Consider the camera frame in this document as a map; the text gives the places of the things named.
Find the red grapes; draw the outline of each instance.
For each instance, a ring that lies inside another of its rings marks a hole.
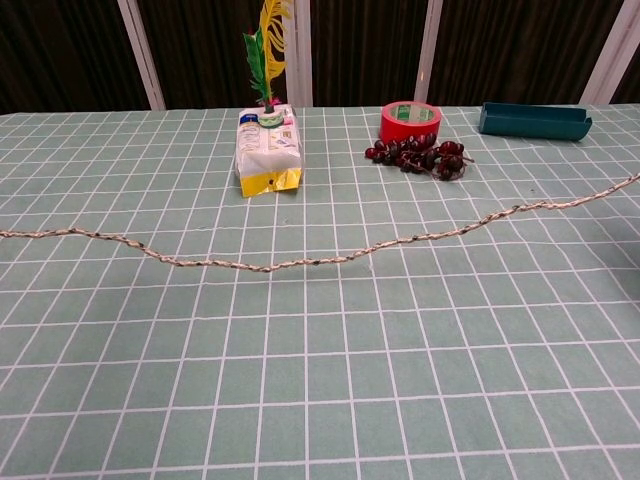
[[[397,142],[385,144],[377,140],[373,148],[367,148],[365,157],[374,163],[395,165],[403,172],[430,173],[442,181],[457,180],[462,177],[467,162],[472,159],[462,156],[464,145],[452,141],[436,144],[436,135],[410,136]]]

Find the tape roll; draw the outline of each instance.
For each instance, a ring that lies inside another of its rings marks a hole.
[[[438,135],[441,118],[440,110],[426,103],[391,103],[382,109],[380,140],[389,143],[391,140],[404,140],[411,135]]]

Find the yellow feather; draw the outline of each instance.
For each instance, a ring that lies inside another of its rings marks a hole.
[[[260,29],[262,30],[263,48],[265,57],[265,79],[269,100],[273,97],[271,80],[284,72],[286,62],[276,59],[274,50],[284,53],[284,25],[281,18],[291,18],[288,6],[291,0],[264,0],[260,13]]]

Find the twisted rope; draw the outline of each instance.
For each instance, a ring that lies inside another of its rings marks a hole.
[[[551,203],[547,201],[540,201],[531,204],[525,205],[514,205],[513,207],[503,210],[502,212],[491,213],[486,217],[478,220],[476,223],[472,223],[465,227],[457,228],[455,230],[451,230],[449,232],[440,232],[440,233],[423,233],[420,235],[413,235],[411,237],[403,237],[397,238],[395,240],[390,240],[387,242],[376,243],[371,247],[362,248],[356,252],[353,252],[351,255],[347,255],[346,257],[331,257],[331,258],[300,258],[298,260],[290,260],[287,262],[277,263],[275,265],[251,265],[248,263],[241,262],[229,262],[226,260],[217,260],[217,259],[205,259],[205,260],[178,260],[176,257],[172,257],[169,255],[163,255],[159,253],[143,243],[132,240],[124,235],[120,235],[118,233],[98,233],[91,232],[89,230],[85,230],[83,228],[63,228],[59,230],[45,230],[41,232],[19,232],[13,230],[0,230],[0,237],[4,238],[46,238],[46,237],[62,237],[65,235],[84,235],[89,238],[97,238],[101,240],[113,240],[115,242],[124,243],[128,247],[131,247],[136,250],[140,250],[144,254],[155,258],[156,260],[162,263],[168,263],[174,265],[176,267],[223,267],[223,268],[235,268],[239,270],[247,270],[250,272],[259,272],[259,273],[269,273],[275,272],[276,270],[281,270],[283,268],[291,268],[302,265],[326,265],[326,264],[338,264],[338,263],[346,263],[356,260],[357,258],[364,257],[365,255],[371,255],[372,253],[377,252],[378,250],[382,250],[384,248],[394,247],[396,245],[404,245],[414,242],[422,242],[425,240],[440,240],[442,238],[454,237],[458,235],[464,235],[465,233],[471,232],[472,230],[476,230],[480,227],[483,227],[495,220],[499,220],[501,218],[506,218],[510,215],[513,215],[517,212],[528,212],[530,210],[564,210],[567,208],[573,208],[580,205],[583,205],[588,202],[592,202],[594,200],[598,200],[600,198],[605,198],[611,195],[618,190],[621,190],[632,183],[638,181],[640,179],[640,173],[637,173],[625,181],[614,185],[607,190],[604,190],[600,193],[594,193],[588,197],[577,198],[572,200],[571,202],[566,203]]]

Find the teal tray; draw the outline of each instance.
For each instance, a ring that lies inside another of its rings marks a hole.
[[[584,108],[573,107],[485,102],[480,115],[480,133],[511,137],[578,141],[591,124]]]

